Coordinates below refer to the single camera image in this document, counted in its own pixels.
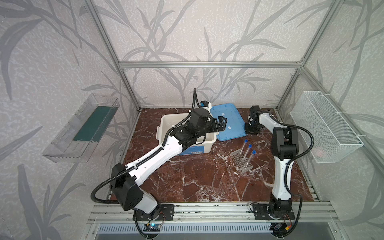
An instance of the marble surface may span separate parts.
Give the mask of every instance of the marble surface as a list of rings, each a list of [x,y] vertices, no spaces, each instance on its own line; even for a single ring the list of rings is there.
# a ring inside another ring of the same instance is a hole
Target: marble surface
[[[239,108],[244,120],[248,108]],[[165,114],[185,113],[186,108],[143,109],[127,151],[124,164],[131,162],[159,143],[156,129]],[[220,142],[210,153],[175,156],[158,168],[141,188],[153,194],[160,202],[199,201],[269,201],[273,188],[275,163],[270,153],[272,134],[263,129],[258,135]],[[230,158],[230,153],[241,148],[248,139],[256,150],[251,171],[241,175]],[[291,189],[303,194],[304,201],[313,201],[299,166],[294,163]]]

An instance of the wall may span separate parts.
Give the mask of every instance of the wall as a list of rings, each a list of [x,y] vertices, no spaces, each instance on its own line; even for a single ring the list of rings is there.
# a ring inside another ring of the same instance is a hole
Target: wall
[[[299,61],[331,0],[94,2],[119,61]],[[139,68],[126,75],[144,107],[190,105],[193,88],[214,104],[275,106],[293,71]]]
[[[4,0],[0,15],[0,239],[79,239],[137,112],[82,1]],[[91,159],[43,157],[91,93],[121,104]]]
[[[383,15],[384,1],[345,1],[306,64],[381,152]],[[300,77],[280,109],[286,121],[305,90],[313,89]],[[334,164],[317,164],[308,155],[302,161],[320,198],[332,202],[350,239],[382,239],[384,178],[361,149]]]

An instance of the white plastic bin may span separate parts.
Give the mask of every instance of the white plastic bin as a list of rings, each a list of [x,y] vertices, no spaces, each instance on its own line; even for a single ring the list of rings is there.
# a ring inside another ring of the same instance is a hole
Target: white plastic bin
[[[178,114],[167,114],[161,118],[160,127],[157,126],[156,139],[159,140],[159,144],[163,142],[164,135],[166,132],[172,127],[172,125],[177,124],[181,120],[183,120],[188,113],[178,113]],[[197,143],[202,142],[204,136],[199,137],[197,139]],[[199,153],[207,153],[212,149],[212,145],[216,142],[216,133],[209,132],[207,133],[207,138],[203,144],[194,144],[187,148],[185,151],[180,153],[179,155],[189,155],[189,154],[199,154]]]

